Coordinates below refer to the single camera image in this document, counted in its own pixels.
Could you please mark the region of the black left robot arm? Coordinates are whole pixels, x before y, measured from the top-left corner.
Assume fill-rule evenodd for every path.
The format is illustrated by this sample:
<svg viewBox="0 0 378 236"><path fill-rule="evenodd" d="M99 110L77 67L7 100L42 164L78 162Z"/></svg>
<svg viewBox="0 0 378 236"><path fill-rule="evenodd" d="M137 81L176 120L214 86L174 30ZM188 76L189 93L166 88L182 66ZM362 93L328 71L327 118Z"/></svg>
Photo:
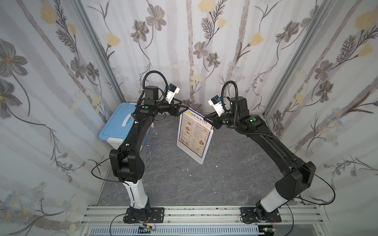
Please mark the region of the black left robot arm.
<svg viewBox="0 0 378 236"><path fill-rule="evenodd" d="M131 201L123 218L127 224L145 223L152 218L150 201L142 182L146 165L139 153L158 114L178 117L188 110L188 106L174 97L178 92L179 88L169 84L161 72L147 72L135 111L131 113L131 129L119 148L109 154L113 175L125 186Z"/></svg>

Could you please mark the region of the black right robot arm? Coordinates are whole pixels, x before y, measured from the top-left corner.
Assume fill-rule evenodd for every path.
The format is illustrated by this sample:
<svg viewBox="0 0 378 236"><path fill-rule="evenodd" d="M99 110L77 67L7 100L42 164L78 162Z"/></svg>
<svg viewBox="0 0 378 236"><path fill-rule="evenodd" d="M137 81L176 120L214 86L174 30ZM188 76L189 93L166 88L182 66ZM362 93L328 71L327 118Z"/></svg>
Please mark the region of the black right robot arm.
<svg viewBox="0 0 378 236"><path fill-rule="evenodd" d="M307 190L314 179L316 167L290 151L258 115L251 115L246 98L239 96L234 81L227 81L221 94L210 99L214 112L204 119L215 129L227 126L257 143L273 160L283 178L277 181L264 198L256 203L253 222L264 222L278 213L278 208Z"/></svg>

